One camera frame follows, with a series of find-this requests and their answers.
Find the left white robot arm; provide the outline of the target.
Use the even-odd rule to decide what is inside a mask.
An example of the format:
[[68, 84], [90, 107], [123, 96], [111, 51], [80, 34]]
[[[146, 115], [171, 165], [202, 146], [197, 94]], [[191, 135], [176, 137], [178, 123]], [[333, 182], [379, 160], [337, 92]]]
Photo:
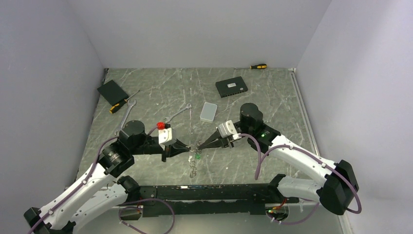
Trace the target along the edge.
[[86, 223], [116, 205], [135, 204], [141, 197], [140, 185], [122, 173], [134, 164], [135, 155], [160, 155], [162, 161], [190, 151], [176, 138], [167, 122], [153, 127], [159, 135], [146, 133], [138, 120], [124, 122], [113, 138], [98, 150], [87, 171], [61, 195], [41, 208], [24, 213], [30, 234], [74, 234]]

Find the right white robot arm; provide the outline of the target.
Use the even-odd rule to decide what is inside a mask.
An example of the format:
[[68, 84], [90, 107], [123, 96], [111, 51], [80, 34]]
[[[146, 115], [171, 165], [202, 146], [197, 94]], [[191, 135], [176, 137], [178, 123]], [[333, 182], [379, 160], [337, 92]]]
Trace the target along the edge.
[[362, 205], [358, 196], [359, 185], [352, 165], [341, 160], [335, 162], [318, 156], [295, 144], [279, 131], [263, 121], [263, 113], [254, 103], [240, 107], [239, 121], [228, 120], [217, 126], [216, 131], [198, 150], [232, 147], [233, 143], [246, 138], [258, 153], [254, 179], [258, 180], [264, 160], [274, 156], [306, 174], [299, 179], [284, 174], [276, 175], [268, 183], [268, 195], [274, 202], [296, 197], [314, 201], [336, 215], [345, 212], [360, 214]]

